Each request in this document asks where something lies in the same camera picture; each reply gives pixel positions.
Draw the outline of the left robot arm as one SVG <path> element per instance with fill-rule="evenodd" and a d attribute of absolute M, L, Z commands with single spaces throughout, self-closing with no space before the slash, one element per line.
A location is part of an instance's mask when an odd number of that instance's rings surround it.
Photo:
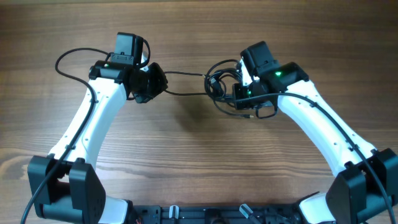
<path fill-rule="evenodd" d="M 34 156 L 27 174 L 32 192 L 21 222 L 39 218 L 68 223 L 143 223 L 130 200 L 110 197 L 96 174 L 104 138 L 125 102 L 147 103 L 167 89 L 148 41 L 120 32 L 113 52 L 89 71 L 85 97 L 68 129 L 46 156 Z"/>

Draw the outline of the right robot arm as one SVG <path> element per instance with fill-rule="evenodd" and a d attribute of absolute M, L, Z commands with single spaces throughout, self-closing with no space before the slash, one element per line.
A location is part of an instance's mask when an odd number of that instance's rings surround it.
<path fill-rule="evenodd" d="M 351 129 L 326 103 L 307 73 L 290 62 L 281 65 L 265 42 L 240 54 L 242 79 L 233 86 L 238 110 L 266 104 L 303 130 L 327 161 L 334 181 L 325 193 L 297 204 L 301 223 L 366 223 L 397 204 L 397 155 L 378 150 Z"/>

